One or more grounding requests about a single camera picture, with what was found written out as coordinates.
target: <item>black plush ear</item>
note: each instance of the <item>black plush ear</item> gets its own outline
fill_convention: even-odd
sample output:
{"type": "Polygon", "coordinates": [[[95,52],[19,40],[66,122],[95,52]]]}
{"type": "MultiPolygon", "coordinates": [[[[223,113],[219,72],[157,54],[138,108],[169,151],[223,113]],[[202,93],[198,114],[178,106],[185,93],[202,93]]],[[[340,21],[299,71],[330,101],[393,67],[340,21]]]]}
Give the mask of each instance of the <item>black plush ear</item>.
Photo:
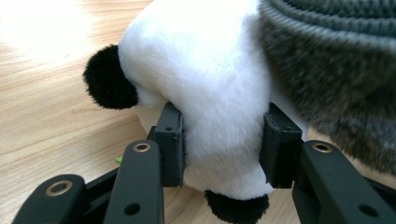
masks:
{"type": "Polygon", "coordinates": [[[257,223],[270,205],[268,195],[242,201],[207,190],[205,196],[212,213],[230,223],[257,223]]]}
{"type": "Polygon", "coordinates": [[[136,88],[120,67],[118,49],[111,45],[99,50],[90,58],[83,74],[89,95],[97,104],[110,109],[130,108],[138,102],[136,88]]]}

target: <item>small green object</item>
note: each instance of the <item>small green object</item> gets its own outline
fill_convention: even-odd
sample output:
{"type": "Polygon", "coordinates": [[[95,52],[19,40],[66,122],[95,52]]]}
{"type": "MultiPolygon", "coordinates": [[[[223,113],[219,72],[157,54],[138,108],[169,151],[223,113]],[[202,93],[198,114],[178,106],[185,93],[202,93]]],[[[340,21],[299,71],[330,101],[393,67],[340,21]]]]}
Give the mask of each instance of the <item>small green object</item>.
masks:
{"type": "Polygon", "coordinates": [[[122,162],[122,157],[117,157],[116,158],[116,163],[121,164],[121,162],[122,162]]]}

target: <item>screw hole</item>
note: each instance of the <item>screw hole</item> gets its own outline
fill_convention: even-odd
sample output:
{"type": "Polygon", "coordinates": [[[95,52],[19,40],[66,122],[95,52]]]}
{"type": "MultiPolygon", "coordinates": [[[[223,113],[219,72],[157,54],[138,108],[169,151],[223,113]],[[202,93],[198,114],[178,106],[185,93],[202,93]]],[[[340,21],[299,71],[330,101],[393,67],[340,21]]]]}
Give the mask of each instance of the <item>screw hole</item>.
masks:
{"type": "Polygon", "coordinates": [[[147,143],[141,143],[138,144],[136,146],[134,146],[134,151],[136,152],[145,152],[147,150],[149,150],[151,148],[151,146],[147,143]]]}
{"type": "Polygon", "coordinates": [[[359,209],[369,217],[378,217],[378,213],[375,209],[367,204],[361,204],[359,209]]]}
{"type": "Polygon", "coordinates": [[[47,187],[46,194],[50,197],[59,196],[69,191],[72,186],[73,182],[70,180],[61,180],[47,187]]]}
{"type": "Polygon", "coordinates": [[[138,203],[131,203],[125,207],[124,213],[127,216],[134,216],[140,211],[140,205],[138,203]]]}
{"type": "Polygon", "coordinates": [[[330,147],[327,147],[323,144],[314,144],[312,146],[315,150],[319,151],[319,152],[323,152],[323,153],[330,153],[332,152],[332,149],[330,147]]]}

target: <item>gray furry fabric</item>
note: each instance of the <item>gray furry fabric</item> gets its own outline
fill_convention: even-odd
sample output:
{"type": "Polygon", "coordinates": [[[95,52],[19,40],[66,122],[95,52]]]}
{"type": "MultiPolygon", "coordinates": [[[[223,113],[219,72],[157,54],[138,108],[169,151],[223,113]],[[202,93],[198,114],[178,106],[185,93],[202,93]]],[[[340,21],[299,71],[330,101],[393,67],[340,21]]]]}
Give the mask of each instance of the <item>gray furry fabric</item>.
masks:
{"type": "Polygon", "coordinates": [[[314,128],[396,175],[396,1],[262,0],[262,43],[314,128]]]}

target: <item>wooden floor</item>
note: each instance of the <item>wooden floor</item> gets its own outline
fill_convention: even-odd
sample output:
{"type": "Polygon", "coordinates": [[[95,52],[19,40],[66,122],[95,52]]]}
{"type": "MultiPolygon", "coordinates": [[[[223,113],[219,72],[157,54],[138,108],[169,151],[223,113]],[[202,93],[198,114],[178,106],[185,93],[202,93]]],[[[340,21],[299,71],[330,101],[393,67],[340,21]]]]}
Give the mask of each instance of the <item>wooden floor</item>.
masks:
{"type": "MultiPolygon", "coordinates": [[[[129,143],[145,139],[135,112],[95,105],[81,74],[149,2],[0,2],[0,223],[10,223],[48,178],[77,174],[89,182],[117,167],[114,158],[129,143]]],[[[260,223],[299,223],[289,190],[273,193],[270,203],[260,223]]],[[[165,219],[222,223],[189,188],[165,190],[165,219]]]]}

